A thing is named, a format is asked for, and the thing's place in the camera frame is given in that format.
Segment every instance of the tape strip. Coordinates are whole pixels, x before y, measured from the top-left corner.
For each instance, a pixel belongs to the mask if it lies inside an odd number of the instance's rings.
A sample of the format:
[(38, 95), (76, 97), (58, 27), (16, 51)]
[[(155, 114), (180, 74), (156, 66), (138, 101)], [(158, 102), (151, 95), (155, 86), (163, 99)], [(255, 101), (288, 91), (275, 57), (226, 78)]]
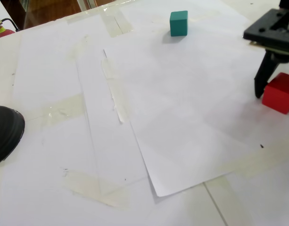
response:
[(123, 34), (113, 15), (108, 15), (107, 13), (105, 13), (105, 11), (101, 11), (100, 16), (106, 26), (107, 32), (112, 38)]
[(25, 121), (43, 117), (44, 126), (52, 126), (56, 123), (67, 121), (71, 118), (78, 117), (85, 112), (84, 99), (81, 93), (48, 104), (46, 107), (26, 112), (20, 110), (19, 106), (14, 108), (24, 116)]
[(230, 170), (246, 178), (252, 178), (289, 160), (289, 139), (284, 139), (255, 153), (249, 154), (220, 170)]
[(205, 182), (206, 189), (229, 226), (253, 226), (253, 220), (225, 176)]
[(129, 119), (131, 110), (120, 79), (114, 71), (113, 64), (108, 59), (102, 60), (101, 66), (112, 94), (114, 108), (117, 110), (119, 121), (124, 123)]
[[(84, 197), (94, 199), (111, 207), (126, 209), (129, 206), (129, 193), (125, 187), (119, 187), (101, 178), (91, 177), (85, 173), (69, 171), (63, 186)], [(112, 192), (103, 194), (100, 186), (111, 187)]]

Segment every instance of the cube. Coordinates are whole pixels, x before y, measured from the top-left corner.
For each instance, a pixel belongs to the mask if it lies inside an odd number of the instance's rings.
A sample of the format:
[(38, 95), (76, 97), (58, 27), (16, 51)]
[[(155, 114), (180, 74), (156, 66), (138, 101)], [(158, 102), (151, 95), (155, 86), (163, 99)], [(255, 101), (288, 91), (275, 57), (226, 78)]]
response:
[(279, 73), (266, 86), (262, 103), (280, 113), (289, 112), (289, 74)]
[(188, 11), (172, 12), (169, 23), (171, 36), (186, 36), (188, 32)]

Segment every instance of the white table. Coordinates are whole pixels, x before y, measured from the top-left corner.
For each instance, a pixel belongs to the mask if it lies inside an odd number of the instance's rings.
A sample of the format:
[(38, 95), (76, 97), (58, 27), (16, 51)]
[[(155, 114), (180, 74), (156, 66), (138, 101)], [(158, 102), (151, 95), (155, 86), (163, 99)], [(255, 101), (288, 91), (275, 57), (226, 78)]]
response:
[[(117, 8), (120, 2), (122, 1), (60, 20), (69, 23), (86, 20), (89, 15), (105, 12), (107, 7), (108, 10), (112, 7)], [(279, 4), (278, 0), (224, 0), (223, 2), (251, 21), (258, 19), (270, 8), (277, 8)], [(119, 7), (125, 5), (132, 7), (133, 4), (134, 2), (130, 1), (127, 4), (120, 4)], [(102, 16), (102, 18), (111, 36), (120, 34), (113, 16)], [(57, 22), (50, 22), (33, 29), (40, 29), (54, 23)], [(0, 39), (0, 105), (8, 107), (13, 106), (12, 90), (22, 33), (24, 31)], [(10, 156), (0, 163), (0, 188), (2, 183), (6, 183), (3, 181), (4, 168), (11, 164), (11, 161), (13, 158)], [(56, 202), (61, 199), (66, 203), (63, 209), (57, 208), (61, 205), (53, 208), (53, 203), (30, 207), (30, 203), (26, 202), (26, 205), (29, 205), (27, 209), (34, 209), (34, 211), (25, 212), (14, 207), (9, 210), (9, 219), (6, 221), (6, 213), (1, 212), (5, 211), (4, 203), (0, 200), (0, 225), (10, 223), (11, 225), (289, 225), (289, 200), (286, 200), (286, 197), (289, 197), (289, 162), (280, 165), (279, 168), (273, 166), (269, 170), (261, 171), (251, 178), (243, 178), (237, 174), (220, 177), (165, 198), (154, 195), (147, 176), (127, 187), (130, 205), (125, 210), (64, 192), (62, 195), (55, 196)]]

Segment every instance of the white paper sheet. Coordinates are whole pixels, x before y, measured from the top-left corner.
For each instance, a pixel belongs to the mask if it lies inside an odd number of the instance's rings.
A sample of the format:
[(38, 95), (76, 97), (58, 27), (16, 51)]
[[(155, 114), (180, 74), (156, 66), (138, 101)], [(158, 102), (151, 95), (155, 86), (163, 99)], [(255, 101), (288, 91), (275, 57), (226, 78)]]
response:
[(225, 174), (219, 166), (289, 134), (289, 115), (254, 96), (264, 51), (217, 25), (190, 25), (186, 37), (129, 34), (105, 48), (158, 196)]
[[(84, 18), (69, 27), (67, 31), (66, 28), (61, 29), (61, 26), (49, 26), (47, 31), (32, 33), (32, 38), (26, 34), (20, 52), (25, 60), (20, 61), (18, 67), (18, 72), (24, 71), (24, 74), (17, 74), (16, 83), (21, 88), (17, 85), (14, 94), (23, 103), (20, 105), (18, 102), (18, 109), (26, 112), (30, 112), (33, 106), (28, 101), (35, 98), (39, 100), (36, 107), (41, 109), (46, 106), (48, 101), (44, 90), (53, 90), (49, 96), (53, 103), (60, 103), (61, 98), (68, 100), (68, 96), (80, 91), (77, 87), (79, 83), (75, 87), (70, 82), (76, 76), (75, 58), (81, 60), (77, 67), (89, 109), (94, 150), (84, 114), (48, 127), (45, 126), (44, 117), (26, 122), (25, 134), (15, 151), (6, 159), (3, 168), (0, 225), (174, 226), (179, 222), (185, 226), (223, 226), (217, 209), (202, 185), (166, 199), (155, 196), (133, 131), (129, 124), (120, 125), (100, 67), (101, 56), (104, 56), (102, 44), (108, 41), (104, 24), (97, 16)], [(63, 52), (60, 59), (54, 59), (55, 45), (62, 40), (62, 35), (67, 41), (72, 41), (66, 49), (70, 53), (69, 62), (73, 65), (63, 61), (67, 52)], [(55, 45), (50, 45), (50, 36)], [(32, 59), (39, 55), (35, 51), (38, 43), (45, 45), (49, 51), (49, 54), (41, 56), (49, 64), (42, 65)], [(39, 68), (28, 67), (30, 61)], [(51, 67), (52, 61), (55, 61), (58, 68)], [(63, 66), (71, 68), (72, 73), (55, 73), (55, 70), (61, 71)], [(30, 78), (36, 76), (39, 69), (49, 71), (46, 78), (51, 82), (37, 83)], [(64, 79), (61, 83), (64, 76), (73, 78)], [(29, 95), (23, 98), (23, 91)], [(96, 181), (99, 181), (99, 192), (89, 187), (93, 183), (95, 186)], [(118, 187), (123, 187), (123, 193), (128, 198), (124, 200), (128, 204), (124, 209), (113, 205), (117, 201), (121, 204), (121, 200), (126, 198), (121, 196), (121, 191), (112, 193)], [(100, 195), (108, 197), (107, 201), (97, 201)]]

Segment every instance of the fire extinguisher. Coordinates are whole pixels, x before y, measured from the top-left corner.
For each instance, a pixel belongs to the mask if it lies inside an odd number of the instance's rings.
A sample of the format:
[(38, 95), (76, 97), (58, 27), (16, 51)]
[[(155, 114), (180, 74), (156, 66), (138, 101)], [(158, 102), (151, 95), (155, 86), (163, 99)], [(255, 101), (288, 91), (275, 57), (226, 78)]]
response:
[(5, 20), (9, 20), (13, 24), (14, 28), (16, 29), (16, 32), (20, 31), (19, 28), (17, 27), (17, 25), (13, 22), (13, 20), (11, 20), (9, 18), (5, 18), (5, 19), (0, 20), (0, 37), (4, 37), (6, 35), (15, 33), (14, 31), (9, 30), (9, 29), (5, 29), (2, 26), (2, 24)]

